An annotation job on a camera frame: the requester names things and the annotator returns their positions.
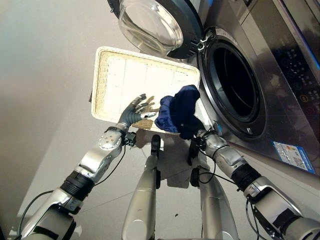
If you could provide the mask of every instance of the clothing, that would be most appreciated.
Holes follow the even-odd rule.
[[[183,139],[192,139],[200,128],[204,128],[194,116],[199,98],[200,93],[194,85],[183,86],[174,96],[163,97],[155,125],[166,132],[180,133]]]

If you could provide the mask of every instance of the door hinge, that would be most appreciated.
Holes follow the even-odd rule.
[[[199,53],[201,53],[206,48],[209,39],[211,40],[216,37],[215,33],[216,33],[215,29],[209,29],[204,35],[204,38],[200,39],[198,43],[198,48],[197,48]]]

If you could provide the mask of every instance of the white plastic basket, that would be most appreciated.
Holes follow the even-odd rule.
[[[91,113],[96,119],[117,123],[126,106],[140,94],[154,96],[152,108],[158,109],[164,96],[174,96],[185,85],[198,87],[199,82],[196,67],[103,46],[95,55]],[[163,132],[154,124],[156,118],[157,115],[133,126]]]

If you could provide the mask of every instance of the black wire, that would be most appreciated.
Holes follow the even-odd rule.
[[[201,175],[204,175],[204,174],[209,174],[209,175],[211,175],[211,177],[210,177],[210,179],[209,179],[208,181],[201,181],[201,180],[200,180],[200,176],[201,176]],[[213,172],[208,171],[208,172],[202,172],[202,173],[200,173],[200,174],[198,175],[198,181],[199,181],[200,183],[202,183],[202,184],[207,184],[207,183],[209,183],[209,182],[212,180],[212,178],[213,178],[214,176],[216,176],[216,177],[218,177],[218,178],[221,178],[221,179],[223,179],[223,180],[225,180],[225,181],[227,181],[227,182],[229,182],[229,183],[231,183],[231,184],[236,185],[233,181],[230,181],[229,179],[226,179],[226,178],[224,178],[223,176],[220,176],[220,175],[216,174],[216,163],[214,163]]]
[[[237,185],[235,182],[230,181],[229,179],[226,179],[226,178],[224,178],[223,176],[220,176],[220,175],[218,175],[218,174],[214,174],[214,175],[215,175],[216,177],[218,177],[218,178],[221,178],[221,179],[223,179],[223,180],[225,180],[225,181],[227,181],[227,182],[231,183],[231,184]]]
[[[52,193],[52,192],[53,192],[53,190],[50,190],[50,191],[44,191],[44,192],[38,194],[38,195],[37,195],[35,198],[33,198],[33,199],[31,200],[31,202],[26,206],[26,208],[25,208],[25,210],[24,210],[24,212],[23,212],[23,214],[22,214],[22,216],[21,216],[21,220],[20,220],[20,222],[19,222],[19,225],[18,225],[17,236],[16,236],[16,238],[15,238],[14,240],[19,240],[19,239],[21,239],[21,237],[22,237],[22,235],[21,235],[22,223],[23,223],[24,218],[25,218],[25,216],[26,216],[26,214],[27,214],[27,211],[29,210],[29,208],[31,207],[31,205],[35,202],[35,200],[37,200],[38,198],[40,198],[42,195],[50,194],[50,193]]]
[[[245,203],[245,214],[246,214],[246,218],[248,219],[248,222],[250,224],[250,227],[252,228],[252,230],[257,234],[257,236],[259,236],[260,238],[262,238],[263,240],[267,240],[266,238],[264,238],[263,236],[260,235],[259,232],[256,231],[256,229],[254,228],[254,226],[252,225],[252,222],[250,220],[250,217],[249,217],[249,213],[248,213],[248,203],[249,203],[249,199],[247,198],[246,200],[246,203]]]
[[[200,149],[199,149],[199,152],[200,153],[202,153],[203,155],[205,155],[205,156],[207,156],[208,158],[211,158],[212,159],[212,156],[209,156],[208,154],[205,154],[203,151],[201,151]]]
[[[254,223],[255,223],[255,228],[256,228],[256,232],[257,232],[257,234],[256,234],[256,240],[259,240],[260,234],[259,234],[258,223],[257,223],[256,216],[255,216],[255,214],[254,214],[254,208],[252,207],[251,202],[250,202],[250,206],[251,206],[251,211],[252,211],[252,215],[253,215],[253,219],[254,219]]]
[[[121,161],[122,161],[122,159],[124,158],[125,154],[126,154],[126,145],[124,145],[123,155],[122,155],[122,157],[120,158],[119,162],[115,165],[114,169],[109,173],[108,176],[106,176],[105,179],[103,179],[102,181],[100,181],[100,182],[98,182],[97,184],[95,184],[95,185],[94,185],[95,187],[98,186],[99,184],[102,184],[105,180],[107,180],[107,179],[111,176],[111,174],[116,170],[116,168],[117,168],[117,167],[119,166],[119,164],[121,163]]]

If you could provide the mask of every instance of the gray floor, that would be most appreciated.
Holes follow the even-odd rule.
[[[14,235],[33,196],[59,186],[111,125],[94,119],[88,102],[100,46],[135,50],[122,36],[105,0],[0,1],[0,225],[5,237],[10,230]],[[151,135],[139,131],[138,147],[127,149],[112,177],[92,190],[76,216],[73,239],[121,239]],[[171,135],[162,137],[165,155],[160,162],[163,180],[157,192],[156,237],[199,238],[200,193],[189,185],[188,146]],[[307,216],[320,220],[319,189],[248,160],[286,190]],[[255,239],[242,193],[228,182],[221,183],[240,238]]]

